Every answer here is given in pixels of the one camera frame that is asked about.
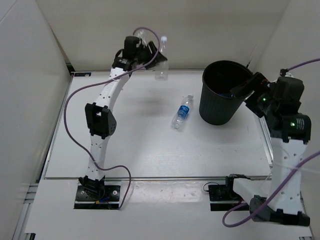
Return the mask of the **Pocari Sweat clear bottle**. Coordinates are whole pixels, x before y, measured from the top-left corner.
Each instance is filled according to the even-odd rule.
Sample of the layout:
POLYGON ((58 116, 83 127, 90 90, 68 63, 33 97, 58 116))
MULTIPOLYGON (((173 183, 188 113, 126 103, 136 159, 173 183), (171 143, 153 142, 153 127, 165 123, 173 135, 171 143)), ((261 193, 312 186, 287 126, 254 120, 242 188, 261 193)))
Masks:
POLYGON ((231 92, 218 93, 218 95, 224 98, 235 98, 235 96, 231 92))

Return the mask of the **clear unlabeled plastic bottle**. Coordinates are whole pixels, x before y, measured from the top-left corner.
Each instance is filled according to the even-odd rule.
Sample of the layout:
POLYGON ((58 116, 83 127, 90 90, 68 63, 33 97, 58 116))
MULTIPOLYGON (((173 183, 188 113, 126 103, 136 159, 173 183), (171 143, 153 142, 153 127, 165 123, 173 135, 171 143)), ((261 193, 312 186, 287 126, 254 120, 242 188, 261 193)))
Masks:
MULTIPOLYGON (((159 56, 163 56, 166 58, 167 55, 167 48, 168 46, 168 38, 166 36, 162 36, 160 39, 160 48, 159 48, 159 56)), ((162 81, 168 79, 168 73, 169 73, 169 62, 166 58, 165 60, 160 60, 160 62, 156 65, 155 68, 155 79, 162 81)))

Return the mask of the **blue label Aquafina bottle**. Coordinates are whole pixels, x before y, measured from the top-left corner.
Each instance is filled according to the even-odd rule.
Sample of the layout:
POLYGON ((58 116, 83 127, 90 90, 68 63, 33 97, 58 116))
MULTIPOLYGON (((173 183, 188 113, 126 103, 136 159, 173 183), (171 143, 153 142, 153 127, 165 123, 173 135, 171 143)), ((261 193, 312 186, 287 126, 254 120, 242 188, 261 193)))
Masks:
POLYGON ((171 122, 171 126, 173 129, 176 129, 176 130, 182 129, 193 104, 194 104, 194 96, 191 94, 187 95, 182 99, 180 103, 180 107, 178 108, 171 122))

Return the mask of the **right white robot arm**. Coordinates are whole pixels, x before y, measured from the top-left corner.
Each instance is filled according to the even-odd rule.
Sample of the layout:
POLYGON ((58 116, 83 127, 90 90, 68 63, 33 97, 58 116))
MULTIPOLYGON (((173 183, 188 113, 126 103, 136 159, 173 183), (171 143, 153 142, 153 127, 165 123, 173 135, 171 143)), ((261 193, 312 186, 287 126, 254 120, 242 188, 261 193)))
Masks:
POLYGON ((231 174, 225 179, 226 197, 244 200, 249 205, 249 218, 255 222, 310 225, 300 195, 299 169, 304 163, 312 127, 310 117, 299 113, 304 89, 302 80, 288 74, 270 82, 256 72, 230 91, 236 98, 244 99, 246 107, 257 117, 265 119, 270 135, 273 162, 268 194, 243 174, 231 174))

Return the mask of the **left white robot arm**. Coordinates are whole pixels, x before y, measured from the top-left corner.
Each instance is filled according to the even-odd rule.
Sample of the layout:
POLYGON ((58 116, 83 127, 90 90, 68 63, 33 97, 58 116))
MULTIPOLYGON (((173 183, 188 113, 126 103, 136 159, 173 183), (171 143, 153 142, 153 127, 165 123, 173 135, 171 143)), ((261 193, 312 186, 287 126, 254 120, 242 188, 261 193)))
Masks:
POLYGON ((104 167, 106 150, 111 135, 115 133, 117 121, 113 115, 113 108, 122 88, 131 77, 130 71, 139 65, 152 68, 157 64, 166 61, 153 41, 145 44, 125 43, 124 49, 117 52, 109 79, 100 95, 93 103, 85 106, 85 118, 90 133, 90 154, 87 172, 84 177, 79 178, 84 191, 95 201, 105 195, 105 173, 104 167))

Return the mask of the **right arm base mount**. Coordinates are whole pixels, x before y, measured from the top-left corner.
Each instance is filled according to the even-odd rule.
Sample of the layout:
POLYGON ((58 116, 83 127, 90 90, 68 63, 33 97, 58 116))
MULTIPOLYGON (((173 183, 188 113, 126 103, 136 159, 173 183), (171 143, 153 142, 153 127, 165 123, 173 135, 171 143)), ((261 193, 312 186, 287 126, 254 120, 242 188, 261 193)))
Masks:
POLYGON ((202 190, 209 195, 211 212, 227 212, 230 209, 244 204, 237 211, 248 211, 248 204, 236 193, 227 191, 225 184, 219 184, 211 181, 203 185, 202 190))

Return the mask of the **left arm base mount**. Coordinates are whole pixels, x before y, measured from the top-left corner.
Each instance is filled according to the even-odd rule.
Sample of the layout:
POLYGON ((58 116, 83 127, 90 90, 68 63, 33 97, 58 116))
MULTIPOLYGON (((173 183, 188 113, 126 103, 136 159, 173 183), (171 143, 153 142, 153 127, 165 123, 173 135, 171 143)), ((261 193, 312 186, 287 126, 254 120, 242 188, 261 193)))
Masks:
POLYGON ((104 188, 98 193, 90 192, 78 183, 73 208, 76 210, 117 210, 120 206, 121 190, 120 181, 105 181, 104 188))

